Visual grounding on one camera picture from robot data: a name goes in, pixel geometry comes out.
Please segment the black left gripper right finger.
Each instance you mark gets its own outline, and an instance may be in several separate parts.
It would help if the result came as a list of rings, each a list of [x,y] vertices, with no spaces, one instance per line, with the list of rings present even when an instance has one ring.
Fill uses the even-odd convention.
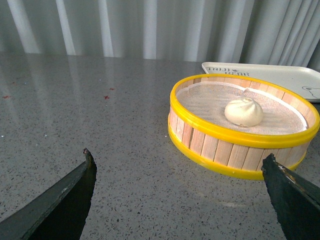
[[[288,240],[320,238],[320,188],[276,161],[271,153],[262,161],[262,175]]]

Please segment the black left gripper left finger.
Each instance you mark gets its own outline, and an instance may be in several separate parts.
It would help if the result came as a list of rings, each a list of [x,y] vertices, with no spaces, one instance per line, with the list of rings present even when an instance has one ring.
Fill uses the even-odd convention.
[[[85,161],[0,223],[2,240],[78,240],[94,193],[97,166],[90,151]]]

